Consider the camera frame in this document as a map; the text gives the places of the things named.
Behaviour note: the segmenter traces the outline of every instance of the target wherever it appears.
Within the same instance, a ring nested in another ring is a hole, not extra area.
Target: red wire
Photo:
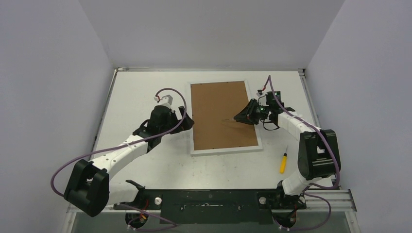
[[[149,205],[149,200],[148,199],[146,199],[146,205],[143,207],[143,209],[142,210],[145,210],[146,208],[147,208],[147,206]],[[140,212],[140,219],[142,218],[142,216],[143,216],[143,213],[142,212]]]

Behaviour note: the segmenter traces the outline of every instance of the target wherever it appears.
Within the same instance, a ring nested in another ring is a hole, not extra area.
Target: yellow screwdriver handle
[[[285,167],[286,167],[286,156],[283,156],[282,163],[280,164],[280,170],[279,170],[281,174],[285,172]]]

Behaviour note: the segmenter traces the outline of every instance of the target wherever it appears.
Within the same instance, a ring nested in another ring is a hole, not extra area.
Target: glass panel
[[[327,216],[326,212],[300,212],[294,227],[310,227],[322,222]],[[77,213],[73,225],[73,233],[131,233],[126,230],[125,213],[100,213],[96,217],[89,217],[85,213]],[[159,220],[151,217],[142,229],[165,227]],[[219,232],[248,232],[248,233],[273,233],[278,232],[277,225],[259,225],[257,223],[240,224],[183,224],[177,228],[162,231],[166,233],[219,233]],[[349,226],[344,212],[332,212],[329,221],[322,227],[308,231],[311,233],[349,233]]]

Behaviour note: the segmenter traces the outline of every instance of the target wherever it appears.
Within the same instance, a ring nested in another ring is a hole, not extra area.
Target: wire
[[[172,224],[172,226],[162,227],[162,228],[155,228],[155,229],[139,229],[139,228],[136,228],[135,230],[138,231],[138,232],[157,232],[157,231],[167,230],[167,229],[171,229],[171,228],[175,228],[175,227],[179,226],[177,223],[175,223],[175,222],[173,222],[173,221],[170,221],[170,220],[168,220],[168,219],[166,219],[166,218],[164,218],[164,217],[161,217],[161,216],[158,216],[158,215],[154,215],[154,214],[152,214],[152,213],[149,213],[149,212],[147,212],[147,211],[138,209],[138,208],[136,208],[136,207],[133,207],[133,206],[130,206],[130,205],[126,205],[126,204],[123,204],[123,203],[120,203],[119,206],[123,206],[123,207],[129,208],[129,209],[132,209],[132,210],[137,210],[137,211],[139,211],[140,213],[144,213],[144,214],[146,214],[146,215],[149,215],[149,216],[158,218],[158,219],[160,219],[160,220],[163,220],[163,221],[165,221],[165,222],[168,222],[168,223]],[[127,223],[127,225],[130,225],[133,221],[135,221],[135,220],[138,219],[138,218],[139,218],[139,217],[133,218],[132,220],[130,220],[130,221]]]
[[[311,129],[315,130],[315,132],[320,136],[321,140],[322,140],[323,143],[325,144],[325,147],[326,147],[327,151],[328,151],[329,154],[330,154],[330,158],[332,159],[333,164],[335,165],[335,170],[336,170],[336,182],[335,182],[335,184],[334,184],[333,186],[331,186],[331,187],[325,187],[325,186],[318,185],[318,184],[316,184],[316,183],[310,183],[309,185],[314,185],[314,186],[316,186],[316,187],[319,187],[319,188],[322,188],[322,189],[329,189],[329,190],[330,190],[330,189],[336,189],[336,188],[338,188],[338,187],[339,187],[339,181],[340,181],[340,179],[341,179],[341,175],[340,175],[340,171],[339,171],[339,166],[338,166],[338,161],[336,160],[335,154],[333,153],[332,149],[330,148],[329,143],[326,141],[326,138],[323,136],[323,134],[322,134],[316,127],[314,127],[313,125],[307,123],[307,122],[306,122],[305,120],[303,120],[302,118],[293,115],[293,114],[290,113],[288,110],[286,110],[285,107],[282,106],[282,104],[280,103],[280,101],[277,99],[277,97],[276,97],[276,95],[275,95],[275,91],[274,91],[273,85],[272,85],[272,78],[271,78],[270,75],[268,76],[268,79],[266,80],[266,83],[265,83],[265,86],[264,86],[265,88],[266,88],[267,83],[269,83],[269,85],[270,85],[270,87],[271,87],[271,89],[272,89],[273,97],[274,97],[276,103],[279,105],[279,107],[280,107],[286,114],[290,115],[291,117],[294,117],[295,119],[300,120],[303,124],[305,124],[306,126],[308,126],[308,127],[311,128]]]
[[[304,195],[324,200],[327,203],[327,205],[329,207],[329,212],[327,214],[326,219],[323,222],[319,223],[318,225],[315,225],[315,226],[312,226],[312,227],[303,227],[303,228],[287,228],[287,227],[284,227],[284,226],[280,225],[275,219],[276,224],[279,225],[279,229],[284,229],[284,230],[287,230],[287,231],[310,231],[310,230],[314,230],[314,229],[317,229],[319,227],[322,227],[323,225],[325,225],[329,221],[330,216],[332,215],[332,207],[330,206],[329,201],[327,201],[326,199],[324,199],[320,196],[315,196],[315,195],[308,194],[308,193],[304,193]]]
[[[273,130],[278,130],[278,129],[280,129],[280,127],[279,126],[277,126],[277,128],[274,128],[274,129],[271,129],[271,130],[269,130],[269,129],[267,129],[266,127],[265,127],[265,123],[273,123],[272,121],[262,121],[262,123],[263,123],[263,128],[265,129],[265,130],[267,130],[267,131],[273,131]]]
[[[144,205],[144,207],[143,207],[143,209],[142,210],[145,210],[146,208],[147,208],[147,206],[149,205],[149,200],[148,199],[146,199],[146,204]],[[139,215],[139,218],[141,219],[143,217],[143,213],[142,212],[140,212],[140,215]]]
[[[76,162],[77,160],[83,159],[83,158],[86,158],[86,157],[89,157],[89,156],[91,156],[91,155],[93,155],[93,154],[103,153],[103,152],[112,151],[112,150],[118,150],[118,149],[121,149],[121,148],[128,147],[128,146],[130,146],[130,145],[136,144],[136,143],[145,142],[145,141],[147,141],[147,140],[149,140],[149,139],[153,139],[153,138],[157,138],[157,137],[164,136],[164,135],[166,135],[166,134],[168,134],[168,133],[173,132],[175,129],[177,129],[177,127],[179,127],[179,126],[182,124],[183,120],[184,120],[185,117],[186,117],[186,109],[187,109],[187,108],[186,108],[186,100],[185,100],[185,98],[183,97],[182,93],[180,93],[179,91],[177,91],[176,89],[173,89],[173,88],[163,88],[163,89],[160,89],[160,90],[156,93],[155,96],[158,97],[158,95],[159,95],[160,92],[166,91],[166,90],[170,90],[170,91],[176,92],[178,95],[180,95],[180,97],[181,97],[182,100],[183,100],[183,104],[184,104],[185,110],[184,110],[184,112],[183,112],[182,119],[177,123],[177,125],[175,125],[173,128],[171,128],[170,130],[168,130],[168,131],[166,131],[166,132],[164,132],[164,133],[159,133],[159,134],[156,134],[156,135],[153,135],[153,136],[150,136],[150,137],[142,138],[142,139],[140,139],[140,140],[131,142],[131,143],[129,143],[129,144],[124,144],[124,145],[121,145],[121,146],[111,147],[111,148],[107,148],[107,149],[103,149],[103,150],[92,151],[92,152],[90,152],[90,153],[87,153],[87,154],[78,156],[78,157],[76,157],[76,158],[68,161],[67,163],[65,163],[64,165],[62,165],[61,167],[59,167],[59,168],[55,171],[55,173],[52,175],[52,177],[51,177],[50,186],[51,186],[51,189],[53,190],[53,192],[55,192],[57,195],[59,195],[59,196],[61,196],[61,197],[64,196],[63,193],[59,192],[59,191],[56,189],[56,187],[55,187],[55,185],[54,185],[54,179],[56,178],[57,174],[59,174],[59,172],[60,172],[61,170],[63,170],[63,169],[64,169],[65,167],[67,167],[68,165]]]

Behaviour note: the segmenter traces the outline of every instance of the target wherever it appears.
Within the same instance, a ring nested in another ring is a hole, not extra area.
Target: screwdriver
[[[280,174],[283,174],[283,172],[285,172],[285,167],[286,167],[286,156],[288,156],[288,154],[286,153],[288,151],[288,146],[286,146],[286,150],[285,153],[283,154],[283,159],[282,159],[282,163],[280,164]]]

